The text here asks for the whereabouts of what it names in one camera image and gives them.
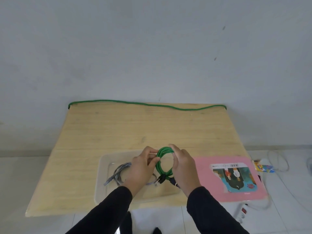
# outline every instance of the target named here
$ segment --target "pink board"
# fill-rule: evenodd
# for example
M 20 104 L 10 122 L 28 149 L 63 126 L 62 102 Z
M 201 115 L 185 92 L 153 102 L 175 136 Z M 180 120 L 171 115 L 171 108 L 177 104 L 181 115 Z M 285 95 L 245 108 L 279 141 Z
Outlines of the pink board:
M 240 156 L 195 157 L 198 177 L 219 202 L 261 200 L 266 189 L 250 158 Z

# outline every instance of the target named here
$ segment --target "white wall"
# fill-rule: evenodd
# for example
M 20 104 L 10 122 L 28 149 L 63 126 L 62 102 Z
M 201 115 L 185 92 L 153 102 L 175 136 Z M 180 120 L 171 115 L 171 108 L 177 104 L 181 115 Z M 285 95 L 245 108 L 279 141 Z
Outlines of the white wall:
M 0 0 L 0 149 L 52 148 L 85 99 L 224 103 L 245 145 L 311 144 L 311 6 Z

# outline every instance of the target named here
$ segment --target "wooden board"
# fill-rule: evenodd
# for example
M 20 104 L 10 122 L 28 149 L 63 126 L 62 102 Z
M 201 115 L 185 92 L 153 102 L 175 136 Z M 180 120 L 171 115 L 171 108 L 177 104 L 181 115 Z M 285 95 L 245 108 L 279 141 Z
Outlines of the wooden board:
M 168 104 L 200 108 L 209 104 Z M 179 111 L 121 103 L 81 103 L 68 111 L 26 216 L 88 212 L 94 206 L 99 158 L 174 143 L 192 156 L 248 156 L 223 107 Z M 181 196 L 132 208 L 186 204 Z

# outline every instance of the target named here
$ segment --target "clear plastic tray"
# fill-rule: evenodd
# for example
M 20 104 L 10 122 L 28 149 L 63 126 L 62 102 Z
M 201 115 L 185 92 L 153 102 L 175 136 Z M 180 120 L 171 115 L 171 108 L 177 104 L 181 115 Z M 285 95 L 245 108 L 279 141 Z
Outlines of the clear plastic tray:
M 102 156 L 99 160 L 99 168 L 96 178 L 96 188 L 94 201 L 96 204 L 101 203 L 114 189 L 118 186 L 114 180 L 112 180 L 108 185 L 104 186 L 106 180 L 111 177 L 115 169 L 126 162 L 131 162 L 133 157 L 138 156 L 142 151 L 135 150 L 129 152 L 121 153 L 111 153 Z M 173 165 L 172 155 L 166 154 L 161 159 L 161 166 L 164 171 L 168 171 Z M 125 169 L 121 173 L 122 181 L 125 180 L 128 169 Z M 159 173 L 154 169 L 154 174 L 159 177 Z M 150 182 L 155 180 L 155 177 L 152 176 Z M 179 188 L 172 185 L 169 181 L 165 181 L 162 184 L 158 185 L 148 185 L 144 186 L 139 193 L 132 200 L 133 203 L 143 203 L 151 202 L 157 200 L 159 197 L 164 197 L 168 195 L 175 195 L 181 192 Z

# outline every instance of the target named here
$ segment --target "black shoe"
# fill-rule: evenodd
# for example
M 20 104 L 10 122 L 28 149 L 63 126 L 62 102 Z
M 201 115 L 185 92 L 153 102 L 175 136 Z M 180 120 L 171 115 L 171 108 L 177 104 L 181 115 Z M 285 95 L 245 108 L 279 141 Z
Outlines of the black shoe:
M 120 231 L 120 234 L 132 234 L 132 218 L 131 218 L 131 213 L 129 211 L 127 212 L 126 217 L 120 224 L 119 231 Z
M 153 234 L 162 234 L 159 228 L 155 228 Z

